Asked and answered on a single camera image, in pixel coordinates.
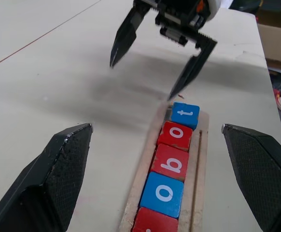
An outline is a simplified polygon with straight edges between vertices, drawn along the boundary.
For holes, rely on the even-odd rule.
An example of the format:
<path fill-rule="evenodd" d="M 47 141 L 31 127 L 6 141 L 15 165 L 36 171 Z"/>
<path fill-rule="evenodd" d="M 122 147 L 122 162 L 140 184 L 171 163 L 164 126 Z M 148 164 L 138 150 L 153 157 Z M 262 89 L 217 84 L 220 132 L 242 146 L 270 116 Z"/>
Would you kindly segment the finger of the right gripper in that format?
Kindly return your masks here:
<path fill-rule="evenodd" d="M 168 96 L 169 101 L 196 79 L 217 44 L 215 40 L 200 32 L 192 31 L 187 34 L 187 37 L 196 42 L 195 48 L 200 49 L 200 53 L 188 60 Z"/>
<path fill-rule="evenodd" d="M 134 5 L 119 27 L 110 56 L 110 67 L 113 68 L 128 52 L 136 39 L 136 30 L 150 10 L 149 5 Z"/>

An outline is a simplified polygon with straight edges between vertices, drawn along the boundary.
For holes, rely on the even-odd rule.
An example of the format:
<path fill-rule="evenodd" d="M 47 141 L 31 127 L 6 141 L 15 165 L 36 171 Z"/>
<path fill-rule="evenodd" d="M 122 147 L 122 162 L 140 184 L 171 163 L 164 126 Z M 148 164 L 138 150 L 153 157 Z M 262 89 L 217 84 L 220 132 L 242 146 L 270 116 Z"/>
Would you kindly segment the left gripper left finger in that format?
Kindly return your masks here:
<path fill-rule="evenodd" d="M 0 200 L 0 232 L 67 231 L 83 184 L 92 124 L 60 131 Z"/>

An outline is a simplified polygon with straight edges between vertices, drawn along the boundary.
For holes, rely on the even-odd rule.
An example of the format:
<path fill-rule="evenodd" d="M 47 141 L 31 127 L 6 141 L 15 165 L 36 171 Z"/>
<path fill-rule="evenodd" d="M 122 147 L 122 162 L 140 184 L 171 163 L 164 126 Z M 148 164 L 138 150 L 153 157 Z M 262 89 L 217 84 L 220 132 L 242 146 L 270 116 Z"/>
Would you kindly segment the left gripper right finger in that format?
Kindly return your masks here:
<path fill-rule="evenodd" d="M 237 184 L 264 232 L 281 232 L 281 145 L 272 136 L 223 124 Z"/>

